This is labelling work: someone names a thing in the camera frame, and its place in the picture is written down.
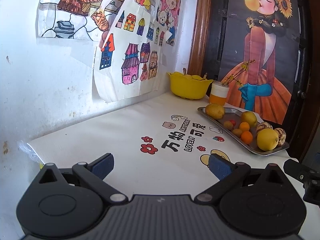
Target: blue gripper pad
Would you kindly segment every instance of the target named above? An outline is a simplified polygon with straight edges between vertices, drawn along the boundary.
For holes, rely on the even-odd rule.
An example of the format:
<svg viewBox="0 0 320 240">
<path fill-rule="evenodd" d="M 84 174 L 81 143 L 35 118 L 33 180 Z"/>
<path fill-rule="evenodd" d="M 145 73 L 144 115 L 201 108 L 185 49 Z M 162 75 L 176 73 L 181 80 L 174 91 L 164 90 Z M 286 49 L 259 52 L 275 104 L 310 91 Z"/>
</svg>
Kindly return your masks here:
<svg viewBox="0 0 320 240">
<path fill-rule="evenodd" d="M 223 161 L 219 160 L 214 155 L 210 155 L 209 163 L 208 163 L 209 170 L 219 179 L 222 180 L 226 176 L 232 173 L 231 167 L 224 163 Z"/>
<path fill-rule="evenodd" d="M 92 165 L 91 172 L 100 179 L 104 179 L 112 170 L 115 160 L 112 154 L 104 155 Z"/>
</svg>

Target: wooden door frame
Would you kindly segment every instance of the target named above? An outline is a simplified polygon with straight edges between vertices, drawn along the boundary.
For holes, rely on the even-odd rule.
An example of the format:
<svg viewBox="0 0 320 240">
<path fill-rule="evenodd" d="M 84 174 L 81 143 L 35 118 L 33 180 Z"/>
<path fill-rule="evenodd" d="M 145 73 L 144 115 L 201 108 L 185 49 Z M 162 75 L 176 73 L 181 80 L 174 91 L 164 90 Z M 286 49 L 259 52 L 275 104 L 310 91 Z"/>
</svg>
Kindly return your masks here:
<svg viewBox="0 0 320 240">
<path fill-rule="evenodd" d="M 312 56 L 306 99 L 288 153 L 300 162 L 305 157 L 320 121 L 320 0 L 309 0 L 312 25 Z M 201 75 L 208 37 L 211 0 L 198 0 L 188 74 Z"/>
</svg>

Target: yellow plastic bowl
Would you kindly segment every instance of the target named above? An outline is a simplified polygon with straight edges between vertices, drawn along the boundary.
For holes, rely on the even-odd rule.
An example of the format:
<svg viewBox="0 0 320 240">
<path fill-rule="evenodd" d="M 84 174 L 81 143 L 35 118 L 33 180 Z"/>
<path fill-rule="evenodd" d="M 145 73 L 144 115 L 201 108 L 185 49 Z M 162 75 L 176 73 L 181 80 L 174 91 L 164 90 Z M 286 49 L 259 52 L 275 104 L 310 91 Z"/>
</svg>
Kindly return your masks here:
<svg viewBox="0 0 320 240">
<path fill-rule="evenodd" d="M 191 100 L 203 98 L 208 90 L 209 85 L 213 81 L 213 79 L 201 80 L 202 77 L 198 75 L 192 75 L 193 79 L 188 79 L 180 72 L 168 72 L 168 74 L 170 77 L 170 87 L 172 93 L 181 98 L 188 98 Z"/>
</svg>

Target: pink house drawing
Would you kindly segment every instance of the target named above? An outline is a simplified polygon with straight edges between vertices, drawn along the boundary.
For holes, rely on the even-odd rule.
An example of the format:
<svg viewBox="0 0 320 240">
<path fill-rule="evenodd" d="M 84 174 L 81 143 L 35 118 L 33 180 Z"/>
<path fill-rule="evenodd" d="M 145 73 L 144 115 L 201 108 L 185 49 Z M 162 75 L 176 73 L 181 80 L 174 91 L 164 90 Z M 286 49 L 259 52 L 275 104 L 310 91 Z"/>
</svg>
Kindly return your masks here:
<svg viewBox="0 0 320 240">
<path fill-rule="evenodd" d="M 122 83 L 127 85 L 135 82 L 139 76 L 138 44 L 129 43 L 122 64 Z"/>
</svg>

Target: door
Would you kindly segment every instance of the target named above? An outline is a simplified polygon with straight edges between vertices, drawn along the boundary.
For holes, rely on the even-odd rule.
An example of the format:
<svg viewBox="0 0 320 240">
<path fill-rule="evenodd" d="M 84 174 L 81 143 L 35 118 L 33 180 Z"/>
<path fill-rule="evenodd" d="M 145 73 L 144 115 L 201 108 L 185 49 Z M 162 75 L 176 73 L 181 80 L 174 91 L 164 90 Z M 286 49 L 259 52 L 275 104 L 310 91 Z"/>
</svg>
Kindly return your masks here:
<svg viewBox="0 0 320 240">
<path fill-rule="evenodd" d="M 211 1 L 202 74 L 225 82 L 232 77 L 228 103 L 284 128 L 290 142 L 308 83 L 308 4 L 257 1 L 256 8 L 254 0 Z"/>
</svg>

